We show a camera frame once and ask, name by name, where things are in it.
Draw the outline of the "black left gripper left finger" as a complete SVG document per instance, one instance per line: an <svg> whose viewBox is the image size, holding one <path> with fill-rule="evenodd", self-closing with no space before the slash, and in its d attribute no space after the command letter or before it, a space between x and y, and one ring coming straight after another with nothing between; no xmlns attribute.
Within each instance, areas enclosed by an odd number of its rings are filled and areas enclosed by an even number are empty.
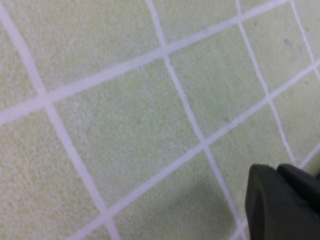
<svg viewBox="0 0 320 240"><path fill-rule="evenodd" d="M252 240L318 240L320 208L301 198L265 164L249 168L245 212Z"/></svg>

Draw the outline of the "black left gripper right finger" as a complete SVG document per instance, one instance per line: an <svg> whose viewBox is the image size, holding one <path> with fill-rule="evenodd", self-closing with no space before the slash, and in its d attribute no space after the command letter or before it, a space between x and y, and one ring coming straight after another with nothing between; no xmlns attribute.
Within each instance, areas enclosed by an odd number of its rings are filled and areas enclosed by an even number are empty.
<svg viewBox="0 0 320 240"><path fill-rule="evenodd" d="M320 179L290 164L280 164L277 172L312 208L320 207Z"/></svg>

